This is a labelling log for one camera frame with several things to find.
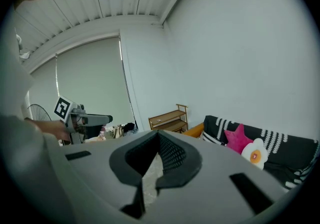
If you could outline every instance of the person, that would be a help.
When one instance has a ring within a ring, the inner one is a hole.
[[[20,64],[19,44],[17,42],[16,31],[13,23],[14,9],[17,9],[24,1],[16,0],[7,12],[2,22],[0,34],[0,76],[1,105],[0,115],[17,116],[35,125],[43,133],[54,135],[58,140],[69,141],[70,135],[66,126],[60,120],[56,121],[35,121],[27,117],[24,107],[25,96],[32,86],[32,77],[24,70]]]

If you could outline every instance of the clothing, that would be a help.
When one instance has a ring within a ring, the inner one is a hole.
[[[0,29],[0,114],[23,119],[21,106],[33,79],[20,64],[13,14],[10,8]]]

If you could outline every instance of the sofa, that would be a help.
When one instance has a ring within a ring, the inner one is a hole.
[[[225,130],[234,132],[239,123],[207,115],[203,123],[184,132],[194,138],[223,146],[228,144]],[[244,124],[244,134],[251,140],[261,138],[268,153],[263,170],[274,176],[287,192],[303,183],[319,157],[320,143]]]

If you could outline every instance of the wooden armrest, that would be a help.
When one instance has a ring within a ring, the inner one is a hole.
[[[204,128],[205,126],[204,126],[204,123],[202,122],[197,126],[193,127],[192,129],[185,131],[183,134],[194,137],[194,138],[198,138],[201,135]]]

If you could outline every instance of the wooden rack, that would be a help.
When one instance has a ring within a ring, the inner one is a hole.
[[[150,129],[181,132],[183,127],[186,126],[186,130],[188,130],[187,106],[181,104],[176,105],[178,106],[178,109],[175,111],[150,117]]]

